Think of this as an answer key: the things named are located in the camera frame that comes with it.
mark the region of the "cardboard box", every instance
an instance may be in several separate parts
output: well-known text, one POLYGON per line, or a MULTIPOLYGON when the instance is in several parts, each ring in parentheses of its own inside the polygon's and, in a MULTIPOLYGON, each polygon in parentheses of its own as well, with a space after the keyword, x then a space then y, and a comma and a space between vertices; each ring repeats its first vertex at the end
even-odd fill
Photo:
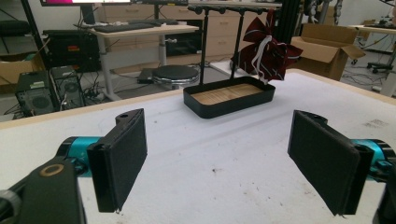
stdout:
POLYGON ((347 58, 357 60, 364 52, 353 45, 357 31, 342 26, 307 23, 301 36, 291 44, 303 49, 301 59, 288 68, 299 68, 323 77, 340 80, 347 58))
POLYGON ((39 53, 0 56, 0 93, 14 93, 20 73, 43 70, 46 70, 46 67, 39 53), (30 54, 35 56, 30 61, 24 61, 30 54))

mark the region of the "black tray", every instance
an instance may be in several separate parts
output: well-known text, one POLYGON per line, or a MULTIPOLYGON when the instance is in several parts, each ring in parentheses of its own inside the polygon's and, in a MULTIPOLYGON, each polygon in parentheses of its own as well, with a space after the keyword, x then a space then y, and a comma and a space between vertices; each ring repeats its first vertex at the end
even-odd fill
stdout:
POLYGON ((183 90, 184 104, 203 119, 271 102, 275 87, 255 77, 237 77, 183 90))

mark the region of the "wooden tray bottom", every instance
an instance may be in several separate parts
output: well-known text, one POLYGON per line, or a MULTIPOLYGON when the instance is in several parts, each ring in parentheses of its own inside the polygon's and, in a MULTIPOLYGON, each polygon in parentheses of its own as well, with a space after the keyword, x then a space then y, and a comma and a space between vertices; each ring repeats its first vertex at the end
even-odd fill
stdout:
POLYGON ((198 92, 191 96, 202 105, 215 105, 259 92, 263 92, 263 90, 253 85, 243 83, 231 87, 215 89, 213 91, 198 92))

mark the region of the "red paper pinwheel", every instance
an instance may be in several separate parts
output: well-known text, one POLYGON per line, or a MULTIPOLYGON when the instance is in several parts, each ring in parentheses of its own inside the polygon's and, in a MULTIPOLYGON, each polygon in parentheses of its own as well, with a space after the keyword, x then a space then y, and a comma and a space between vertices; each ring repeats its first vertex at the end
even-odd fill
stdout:
POLYGON ((239 51, 238 58, 232 58, 239 68, 252 75, 259 75, 264 83, 272 79, 283 80, 286 67, 303 52, 292 45, 279 43, 272 37, 275 27, 274 11, 267 13, 266 24, 256 18, 247 28, 244 41, 253 42, 239 51))

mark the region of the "white wall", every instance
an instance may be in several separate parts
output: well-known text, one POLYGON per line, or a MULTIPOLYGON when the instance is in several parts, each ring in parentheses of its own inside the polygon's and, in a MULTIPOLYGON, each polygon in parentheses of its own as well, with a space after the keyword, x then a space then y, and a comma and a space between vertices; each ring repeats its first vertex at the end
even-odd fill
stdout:
POLYGON ((387 16, 392 7, 379 0, 345 0, 341 9, 339 25, 359 25, 366 20, 376 20, 387 16))
MULTIPOLYGON (((35 23, 42 34, 43 30, 76 29, 73 24, 78 23, 79 7, 42 7, 39 0, 29 0, 35 23)), ((0 0, 0 8, 19 20, 25 20, 21 0, 0 0)), ((0 12, 0 20, 12 20, 0 12)))
MULTIPOLYGON (((75 29, 79 19, 79 7, 42 7, 39 0, 29 0, 40 34, 43 30, 75 29)), ((0 8, 25 19, 20 0, 0 0, 0 8)), ((361 24, 362 21, 378 19, 390 13, 391 7, 379 0, 345 0, 341 10, 340 25, 361 24)), ((9 18, 0 12, 0 20, 9 18)))

